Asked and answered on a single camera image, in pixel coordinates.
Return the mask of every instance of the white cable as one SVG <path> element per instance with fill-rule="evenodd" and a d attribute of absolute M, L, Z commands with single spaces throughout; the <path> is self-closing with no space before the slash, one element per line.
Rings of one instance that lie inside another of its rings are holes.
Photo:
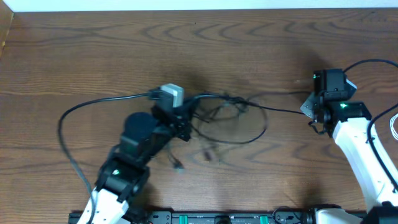
<path fill-rule="evenodd" d="M 398 133 L 394 129 L 394 122 L 396 121 L 397 118 L 398 118 L 398 113 L 395 116 L 393 116 L 390 120 L 391 133 L 392 133 L 392 136 L 394 137 L 394 139 L 396 139 L 396 140 L 398 140 Z"/>

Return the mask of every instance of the cable connector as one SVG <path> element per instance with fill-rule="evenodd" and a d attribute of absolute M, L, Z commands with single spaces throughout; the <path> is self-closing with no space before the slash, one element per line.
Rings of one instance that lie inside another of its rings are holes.
<path fill-rule="evenodd" d="M 160 100 L 163 94 L 164 94 L 163 90 L 161 90 L 160 88 L 156 88 L 148 91 L 148 98 L 150 100 Z"/>

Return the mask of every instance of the white wall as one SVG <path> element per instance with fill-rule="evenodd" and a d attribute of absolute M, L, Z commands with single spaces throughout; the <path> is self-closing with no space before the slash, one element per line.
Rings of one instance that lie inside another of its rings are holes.
<path fill-rule="evenodd" d="M 398 7 L 398 0 L 3 0 L 14 12 Z"/>

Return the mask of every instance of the white arm segment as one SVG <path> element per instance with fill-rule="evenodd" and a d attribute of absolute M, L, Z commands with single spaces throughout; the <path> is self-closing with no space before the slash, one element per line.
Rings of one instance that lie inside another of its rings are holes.
<path fill-rule="evenodd" d="M 126 201 L 118 202 L 118 196 L 105 189 L 101 189 L 100 192 L 94 189 L 92 195 L 96 201 L 96 211 L 92 223 L 130 224 L 130 222 L 122 219 L 122 216 L 129 209 L 129 204 Z M 90 219 L 91 208 L 91 200 L 89 200 L 77 224 L 87 224 Z"/>
<path fill-rule="evenodd" d="M 385 201 L 398 206 L 398 194 L 393 193 L 394 186 L 367 143 L 366 130 L 369 122 L 366 118 L 349 118 L 346 122 L 339 121 L 333 132 L 333 139 L 347 157 L 361 186 L 367 212 L 374 206 L 381 206 Z M 383 148 L 374 126 L 371 135 L 382 161 L 393 178 L 398 180 L 397 169 Z"/>

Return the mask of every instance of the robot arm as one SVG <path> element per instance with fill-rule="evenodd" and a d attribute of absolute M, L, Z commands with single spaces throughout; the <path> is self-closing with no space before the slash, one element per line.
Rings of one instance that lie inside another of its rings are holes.
<path fill-rule="evenodd" d="M 393 183 L 398 180 L 398 171 L 384 150 L 374 126 L 370 129 L 374 149 L 370 145 L 368 127 L 371 115 L 363 102 L 349 101 L 356 86 L 338 69 L 315 72 L 314 84 L 314 93 L 301 109 L 313 118 L 309 125 L 318 134 L 327 133 L 333 138 L 347 157 L 365 198 L 369 215 L 364 223 L 376 223 L 372 218 L 378 221 L 396 216 L 397 210 L 393 206 L 398 206 L 398 193 Z M 318 131 L 313 123 L 322 124 L 322 131 Z M 319 209 L 315 211 L 314 218 L 316 223 L 322 224 L 362 221 L 339 208 Z"/>
<path fill-rule="evenodd" d="M 94 212 L 95 224 L 130 224 L 122 217 L 149 178 L 146 164 L 174 138 L 190 139 L 190 120 L 195 102 L 183 107 L 183 88 L 174 84 L 152 90 L 156 101 L 152 114 L 134 113 L 124 125 L 119 152 L 110 155 L 99 170 L 92 192 L 96 208 L 89 200 L 78 224 L 86 224 Z"/>

